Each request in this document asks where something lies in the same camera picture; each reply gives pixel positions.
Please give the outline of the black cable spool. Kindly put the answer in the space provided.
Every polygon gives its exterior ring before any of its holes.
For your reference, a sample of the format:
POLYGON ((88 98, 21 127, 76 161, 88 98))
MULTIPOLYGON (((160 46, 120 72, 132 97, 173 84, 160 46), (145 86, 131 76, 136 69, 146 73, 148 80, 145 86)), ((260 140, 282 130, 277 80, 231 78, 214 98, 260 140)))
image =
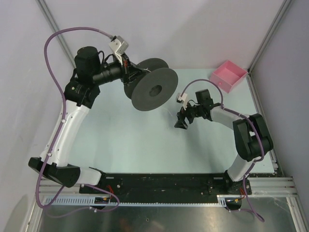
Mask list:
POLYGON ((138 75, 129 86, 124 86, 125 95, 139 111, 154 110, 167 102, 178 85, 176 72, 160 58, 149 58, 137 64, 150 70, 138 75))

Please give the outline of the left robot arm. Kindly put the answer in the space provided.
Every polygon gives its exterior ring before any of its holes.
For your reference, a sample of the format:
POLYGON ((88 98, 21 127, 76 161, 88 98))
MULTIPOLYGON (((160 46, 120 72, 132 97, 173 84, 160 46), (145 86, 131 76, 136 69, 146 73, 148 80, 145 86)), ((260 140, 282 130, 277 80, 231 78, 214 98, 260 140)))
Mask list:
POLYGON ((76 68, 62 94, 63 106, 47 148, 38 158, 30 158, 28 165, 40 177, 45 177, 65 187, 76 184, 89 185, 96 193, 102 193, 107 182, 94 168, 81 168, 69 164, 69 155, 77 132, 100 94, 99 86, 120 79, 124 86, 136 83, 151 69, 144 62, 130 62, 126 54, 111 63, 100 58, 101 51, 92 46, 78 50, 74 58, 76 68))

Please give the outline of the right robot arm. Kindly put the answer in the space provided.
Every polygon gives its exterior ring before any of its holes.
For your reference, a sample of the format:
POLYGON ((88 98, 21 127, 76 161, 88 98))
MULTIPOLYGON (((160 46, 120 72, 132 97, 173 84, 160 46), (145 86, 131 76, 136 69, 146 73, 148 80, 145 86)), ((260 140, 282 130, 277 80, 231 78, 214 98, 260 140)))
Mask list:
POLYGON ((187 94, 178 94, 176 101, 181 103, 182 107, 177 113, 174 127, 186 130, 188 124, 201 117, 233 130, 237 156, 223 174, 219 187, 228 194, 234 194, 245 183, 254 165, 273 149, 267 125, 260 114, 245 116, 225 108, 222 103, 214 103, 207 89, 196 92, 196 98, 197 103, 191 105, 187 94))

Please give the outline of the pink open box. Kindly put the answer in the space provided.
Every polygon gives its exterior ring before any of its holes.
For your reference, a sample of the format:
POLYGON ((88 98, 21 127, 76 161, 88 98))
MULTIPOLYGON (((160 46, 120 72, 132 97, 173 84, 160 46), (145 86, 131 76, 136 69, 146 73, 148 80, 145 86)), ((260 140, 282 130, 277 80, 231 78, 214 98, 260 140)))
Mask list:
POLYGON ((227 60, 210 76, 214 82, 226 93, 231 92, 246 76, 248 72, 237 64, 227 60))

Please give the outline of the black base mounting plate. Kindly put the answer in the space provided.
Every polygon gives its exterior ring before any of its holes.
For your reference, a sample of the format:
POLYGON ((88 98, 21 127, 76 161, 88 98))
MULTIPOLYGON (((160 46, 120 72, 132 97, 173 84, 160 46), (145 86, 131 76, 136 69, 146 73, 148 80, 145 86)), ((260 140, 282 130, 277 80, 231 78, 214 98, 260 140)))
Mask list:
POLYGON ((252 194, 248 179, 233 182, 225 173, 214 174, 116 174, 103 173, 97 188, 111 187, 113 193, 123 194, 133 189, 200 190, 211 195, 252 194))

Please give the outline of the aluminium front rail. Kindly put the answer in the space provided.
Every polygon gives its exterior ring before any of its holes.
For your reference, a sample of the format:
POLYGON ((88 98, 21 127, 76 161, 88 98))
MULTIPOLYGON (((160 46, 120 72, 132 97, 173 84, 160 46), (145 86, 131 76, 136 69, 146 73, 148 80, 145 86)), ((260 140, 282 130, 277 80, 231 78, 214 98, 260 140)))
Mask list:
MULTIPOLYGON (((254 197, 292 197, 297 195, 297 189, 292 177, 250 177, 252 196, 254 197)), ((61 188, 47 179, 41 181, 40 194, 56 194, 61 188)))

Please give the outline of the aluminium frame post left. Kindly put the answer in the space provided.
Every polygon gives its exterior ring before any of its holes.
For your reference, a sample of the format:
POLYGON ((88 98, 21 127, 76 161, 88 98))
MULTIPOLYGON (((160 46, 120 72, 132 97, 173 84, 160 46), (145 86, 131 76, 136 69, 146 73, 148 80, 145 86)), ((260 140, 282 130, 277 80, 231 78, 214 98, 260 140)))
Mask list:
MULTIPOLYGON (((45 0, 35 0, 37 3, 42 15, 44 16, 46 22, 48 23, 52 33, 60 31, 60 27, 53 16, 52 11, 50 10, 48 4, 45 0)), ((65 54, 67 60, 70 62, 71 67, 75 68, 73 53, 71 52, 66 39, 64 38, 63 34, 57 36, 58 44, 60 45, 63 53, 65 54)))

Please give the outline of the aluminium frame post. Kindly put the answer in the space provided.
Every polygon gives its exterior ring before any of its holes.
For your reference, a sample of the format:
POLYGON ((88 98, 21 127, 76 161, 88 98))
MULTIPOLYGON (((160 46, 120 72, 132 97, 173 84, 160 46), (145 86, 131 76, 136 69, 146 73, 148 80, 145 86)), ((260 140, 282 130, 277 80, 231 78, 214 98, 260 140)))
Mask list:
POLYGON ((266 35, 264 36, 262 43, 260 44, 257 52, 255 53, 249 67, 248 67, 248 73, 251 74, 257 65, 259 59, 262 57, 263 53, 265 52, 266 48, 268 47, 269 43, 271 42, 273 36, 279 29, 281 23, 283 22, 283 19, 287 15, 289 9, 292 7, 295 0, 284 0, 282 2, 282 5, 280 6, 278 12, 275 15, 275 18, 273 19, 270 27, 268 28, 266 35))
MULTIPOLYGON (((60 27, 53 16, 52 11, 50 10, 48 4, 45 0, 35 0, 37 3, 42 15, 44 16, 46 22, 48 23, 52 33, 60 31, 60 27)), ((60 45, 63 53, 65 54, 67 60, 70 62, 71 67, 75 68, 73 53, 71 52, 66 39, 64 38, 63 34, 57 36, 58 44, 60 45)))

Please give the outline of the aluminium frame post right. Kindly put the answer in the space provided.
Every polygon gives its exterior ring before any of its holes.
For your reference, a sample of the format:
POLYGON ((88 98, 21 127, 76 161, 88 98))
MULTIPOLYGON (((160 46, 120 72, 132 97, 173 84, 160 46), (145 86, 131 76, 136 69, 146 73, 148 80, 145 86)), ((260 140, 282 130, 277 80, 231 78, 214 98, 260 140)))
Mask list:
POLYGON ((268 28, 266 35, 264 36, 262 43, 260 44, 257 52, 255 53, 249 67, 248 67, 248 73, 251 74, 257 65, 259 59, 262 57, 263 53, 265 52, 266 48, 268 47, 269 43, 271 42, 273 36, 279 29, 281 23, 283 22, 283 19, 287 15, 289 9, 292 7, 295 0, 284 0, 282 2, 282 5, 280 6, 278 12, 275 15, 275 18, 273 19, 270 27, 268 28))

